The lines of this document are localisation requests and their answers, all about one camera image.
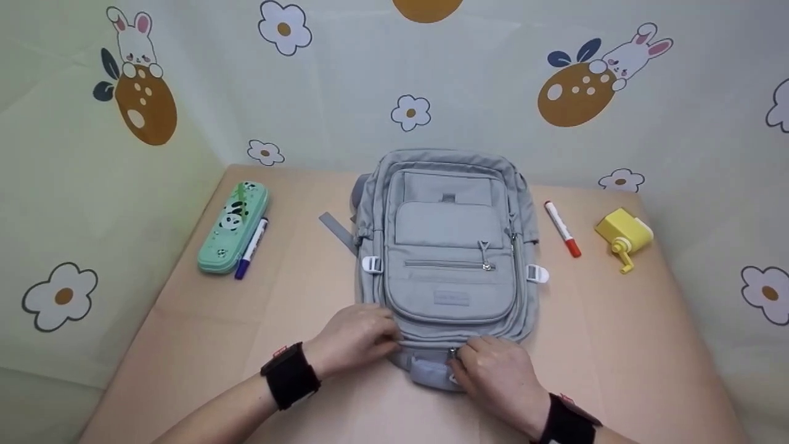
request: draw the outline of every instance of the rabbit ear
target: rabbit ear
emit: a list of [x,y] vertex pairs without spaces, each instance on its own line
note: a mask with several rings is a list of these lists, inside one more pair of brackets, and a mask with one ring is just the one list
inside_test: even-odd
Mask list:
[[147,36],[151,33],[151,16],[144,12],[137,13],[134,16],[134,27]]
[[129,22],[126,20],[126,16],[123,15],[123,12],[114,6],[107,8],[107,18],[110,19],[115,31],[118,32],[123,32],[126,30],[126,26],[129,25]]
[[638,27],[635,36],[630,40],[631,43],[643,45],[649,42],[657,34],[657,25],[654,23],[644,23]]
[[674,46],[674,40],[658,40],[657,42],[649,45],[649,58],[655,58],[658,55],[665,54],[666,51],[670,50],[672,46]]

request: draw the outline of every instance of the white flower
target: white flower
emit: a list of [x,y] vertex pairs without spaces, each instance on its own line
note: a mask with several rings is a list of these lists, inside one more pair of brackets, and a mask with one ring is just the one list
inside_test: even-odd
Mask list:
[[765,118],[767,126],[780,125],[781,131],[789,133],[789,126],[785,123],[789,120],[789,79],[782,81],[772,93],[772,102],[774,104]]
[[30,287],[22,298],[22,308],[36,315],[36,328],[54,332],[66,321],[79,321],[91,310],[91,292],[99,278],[91,269],[80,271],[77,264],[63,262],[49,279]]
[[424,97],[414,99],[410,94],[400,96],[397,107],[392,110],[392,120],[400,124],[403,131],[411,131],[417,125],[430,123],[430,102]]
[[638,186],[642,183],[644,183],[644,175],[634,173],[629,168],[620,168],[597,181],[597,184],[605,190],[610,188],[633,193],[638,192]]
[[740,273],[745,287],[742,297],[749,305],[761,308],[768,321],[789,325],[789,274],[777,267],[764,271],[747,266]]
[[285,161],[285,157],[279,152],[279,147],[273,143],[251,140],[247,154],[267,167]]
[[307,47],[312,42],[312,32],[305,25],[307,16],[296,5],[284,8],[274,0],[260,4],[263,20],[257,22],[257,30],[268,42],[277,46],[282,55],[294,55],[296,49]]

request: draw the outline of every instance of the person's left hand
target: person's left hand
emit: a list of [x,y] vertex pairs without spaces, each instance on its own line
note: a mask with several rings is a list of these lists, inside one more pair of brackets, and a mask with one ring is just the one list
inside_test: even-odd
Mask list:
[[391,310],[364,303],[338,311],[303,349],[318,379],[324,380],[396,352],[398,339],[402,335]]

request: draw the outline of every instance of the red tag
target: red tag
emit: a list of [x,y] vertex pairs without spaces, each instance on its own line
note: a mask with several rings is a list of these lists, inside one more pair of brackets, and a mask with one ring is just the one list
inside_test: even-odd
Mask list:
[[274,352],[274,355],[271,355],[271,356],[276,358],[277,356],[283,354],[285,352],[285,350],[287,350],[287,349],[288,349],[288,346],[286,345],[285,347],[282,347],[279,350],[277,350],[276,352]]

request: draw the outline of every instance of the backpack label patch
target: backpack label patch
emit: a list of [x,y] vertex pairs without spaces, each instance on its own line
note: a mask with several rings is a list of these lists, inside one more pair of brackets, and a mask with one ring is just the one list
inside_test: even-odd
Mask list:
[[433,303],[436,305],[459,305],[468,307],[471,304],[471,298],[468,293],[464,292],[436,290],[433,292]]

